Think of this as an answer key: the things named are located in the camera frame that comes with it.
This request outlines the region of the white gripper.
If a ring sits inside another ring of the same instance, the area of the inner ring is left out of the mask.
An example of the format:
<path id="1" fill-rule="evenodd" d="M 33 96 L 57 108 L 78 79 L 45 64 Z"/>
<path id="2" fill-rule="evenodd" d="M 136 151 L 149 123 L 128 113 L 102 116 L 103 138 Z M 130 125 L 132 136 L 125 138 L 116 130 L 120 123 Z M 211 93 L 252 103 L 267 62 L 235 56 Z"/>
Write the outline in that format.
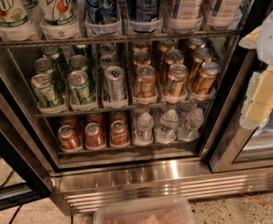
<path id="1" fill-rule="evenodd" d="M 260 61 L 273 66 L 273 10 L 261 26 L 253 29 L 240 41 L 239 46 L 255 49 Z M 273 68 L 262 73 L 254 72 L 246 90 L 246 100 L 241 108 L 239 125 L 256 129 L 273 109 Z"/>

